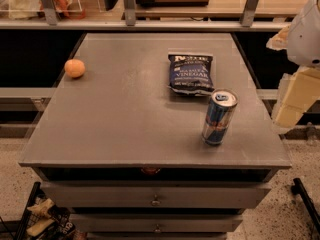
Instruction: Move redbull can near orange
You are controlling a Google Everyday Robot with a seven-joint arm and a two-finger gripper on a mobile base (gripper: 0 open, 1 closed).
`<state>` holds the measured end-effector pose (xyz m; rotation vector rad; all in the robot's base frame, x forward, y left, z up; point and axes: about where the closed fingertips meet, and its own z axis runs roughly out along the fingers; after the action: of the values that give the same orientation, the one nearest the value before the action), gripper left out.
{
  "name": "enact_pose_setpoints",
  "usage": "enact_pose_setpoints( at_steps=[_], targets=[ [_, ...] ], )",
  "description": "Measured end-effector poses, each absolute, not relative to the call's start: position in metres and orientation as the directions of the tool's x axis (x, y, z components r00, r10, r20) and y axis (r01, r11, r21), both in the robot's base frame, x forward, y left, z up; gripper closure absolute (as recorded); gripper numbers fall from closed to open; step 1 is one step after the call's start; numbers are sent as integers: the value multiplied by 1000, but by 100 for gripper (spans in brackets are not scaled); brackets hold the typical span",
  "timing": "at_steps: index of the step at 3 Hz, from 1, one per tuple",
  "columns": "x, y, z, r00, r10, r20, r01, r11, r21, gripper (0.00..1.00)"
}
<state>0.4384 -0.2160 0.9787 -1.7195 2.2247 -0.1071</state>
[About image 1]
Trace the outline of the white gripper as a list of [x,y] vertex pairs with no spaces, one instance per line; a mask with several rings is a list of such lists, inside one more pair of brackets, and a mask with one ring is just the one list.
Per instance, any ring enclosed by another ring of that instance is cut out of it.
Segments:
[[285,73],[279,83],[272,121],[280,128],[292,128],[320,98],[320,0],[309,0],[290,26],[281,29],[266,43],[280,51],[287,49],[291,62],[299,65],[293,74]]

